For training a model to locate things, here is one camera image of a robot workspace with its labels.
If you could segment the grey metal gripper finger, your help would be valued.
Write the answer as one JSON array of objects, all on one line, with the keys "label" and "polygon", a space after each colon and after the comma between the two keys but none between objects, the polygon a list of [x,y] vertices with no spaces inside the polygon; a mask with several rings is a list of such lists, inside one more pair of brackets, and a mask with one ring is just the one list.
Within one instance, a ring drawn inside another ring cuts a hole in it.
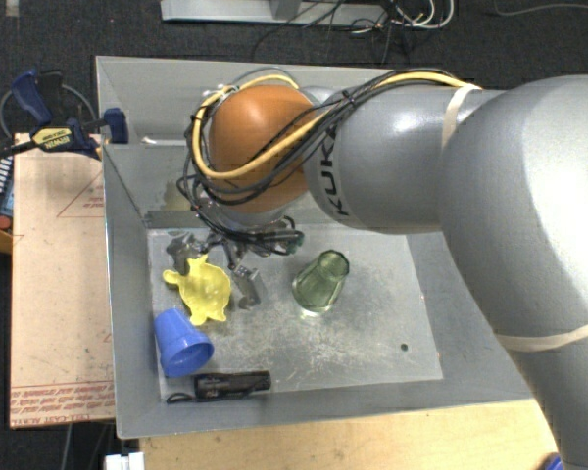
[{"label": "grey metal gripper finger", "polygon": [[258,268],[238,265],[233,269],[232,277],[241,294],[240,308],[250,310],[267,298],[267,289]]},{"label": "grey metal gripper finger", "polygon": [[187,261],[199,257],[195,237],[190,233],[174,237],[166,247],[166,252],[173,260],[174,269],[181,275],[186,275],[190,270]]}]

